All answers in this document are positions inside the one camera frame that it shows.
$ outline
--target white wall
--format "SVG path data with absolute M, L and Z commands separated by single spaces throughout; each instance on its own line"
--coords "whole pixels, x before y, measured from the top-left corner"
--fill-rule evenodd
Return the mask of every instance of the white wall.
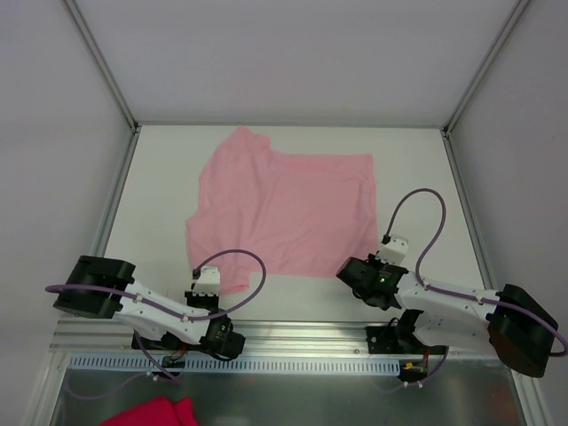
M 58 0 L 0 2 L 0 419 L 21 422 L 128 130 Z
M 538 0 L 454 133 L 500 284 L 528 289 L 568 333 L 568 2 Z M 568 417 L 567 359 L 541 386 Z
M 440 127 L 516 0 L 78 0 L 140 121 Z

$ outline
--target gray floor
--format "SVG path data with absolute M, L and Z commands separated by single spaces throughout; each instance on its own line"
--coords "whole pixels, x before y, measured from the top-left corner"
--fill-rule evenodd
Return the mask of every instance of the gray floor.
M 75 370 L 69 385 L 76 393 L 97 395 L 131 375 Z M 493 361 L 449 361 L 423 389 L 392 394 L 378 389 L 396 386 L 391 377 L 186 373 L 182 378 L 180 386 L 140 378 L 113 397 L 91 402 L 60 395 L 51 425 L 98 425 L 157 396 L 191 398 L 201 426 L 525 424 L 509 371 Z

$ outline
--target metal frame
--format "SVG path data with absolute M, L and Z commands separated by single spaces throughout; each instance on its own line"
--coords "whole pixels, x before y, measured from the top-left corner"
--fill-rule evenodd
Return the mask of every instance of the metal frame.
M 93 63 L 100 72 L 115 104 L 128 124 L 132 135 L 127 144 L 122 163 L 118 171 L 112 192 L 110 193 L 105 214 L 99 227 L 98 235 L 93 245 L 92 254 L 103 256 L 110 237 L 114 218 L 126 183 L 126 177 L 133 159 L 140 124 L 135 119 L 130 107 L 114 79 L 100 48 L 89 29 L 75 0 L 60 0 L 69 18 L 73 21 L 79 36 L 83 39 Z M 517 0 L 516 5 L 501 27 L 481 65 L 472 77 L 461 97 L 448 124 L 441 131 L 446 148 L 447 158 L 454 176 L 457 192 L 460 198 L 463 214 L 473 243 L 477 265 L 486 288 L 496 289 L 495 278 L 489 265 L 485 244 L 479 232 L 477 218 L 473 213 L 467 188 L 459 162 L 456 159 L 452 130 L 460 121 L 464 111 L 477 90 L 485 80 L 495 60 L 502 53 L 514 29 L 524 17 L 533 0 Z M 148 122 L 152 124 L 171 124 L 171 122 Z M 335 357 L 335 358 L 366 358 L 367 344 L 363 323 L 306 323 L 306 322 L 266 322 L 266 321 L 234 321 L 235 326 L 248 338 L 246 354 L 255 356 L 281 356 L 287 353 L 295 357 Z M 38 380 L 32 395 L 30 410 L 23 424 L 49 424 L 54 409 L 57 409 L 58 390 L 62 384 L 69 353 L 77 351 L 120 353 L 132 352 L 130 349 L 131 329 L 115 321 L 94 321 L 86 319 L 62 318 L 59 321 L 53 341 L 51 353 L 42 369 L 43 374 Z M 452 352 L 453 359 L 488 359 L 486 356 L 467 352 Z M 523 409 L 525 420 L 529 426 L 552 425 L 551 416 L 540 392 L 538 381 L 532 378 L 513 374 L 517 387 L 517 395 Z

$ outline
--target pink cloth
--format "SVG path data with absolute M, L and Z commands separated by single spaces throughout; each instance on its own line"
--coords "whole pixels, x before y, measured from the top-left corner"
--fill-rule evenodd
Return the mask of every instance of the pink cloth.
M 279 153 L 268 137 L 239 127 L 201 173 L 199 208 L 186 224 L 190 265 L 246 249 L 269 273 L 334 277 L 349 256 L 377 250 L 375 199 L 371 154 Z M 212 264 L 222 293 L 247 289 L 260 271 L 245 255 Z
M 199 426 L 193 417 L 191 399 L 171 402 L 167 398 L 151 399 L 118 414 L 99 426 Z

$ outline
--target table surface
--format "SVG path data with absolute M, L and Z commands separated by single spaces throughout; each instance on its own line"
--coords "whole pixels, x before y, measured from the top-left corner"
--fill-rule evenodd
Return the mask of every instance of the table surface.
M 114 221 L 106 257 L 137 266 L 135 276 L 147 287 L 184 303 L 191 268 L 185 248 L 185 221 L 197 210 L 199 175 L 217 146 L 234 126 L 143 126 Z M 375 160 L 379 236 L 397 202 L 418 187 L 438 190 L 446 199 L 448 218 L 438 243 L 422 264 L 433 280 L 466 288 L 483 288 L 454 178 L 438 130 L 251 127 L 272 140 L 272 147 L 291 154 L 366 154 Z M 436 231 L 438 201 L 417 194 L 399 212 L 393 232 L 409 239 L 403 266 L 416 258 Z M 221 297 L 227 308 L 250 289 Z M 355 299 L 335 278 L 270 274 L 258 297 L 231 314 L 234 320 L 385 321 L 399 316 Z

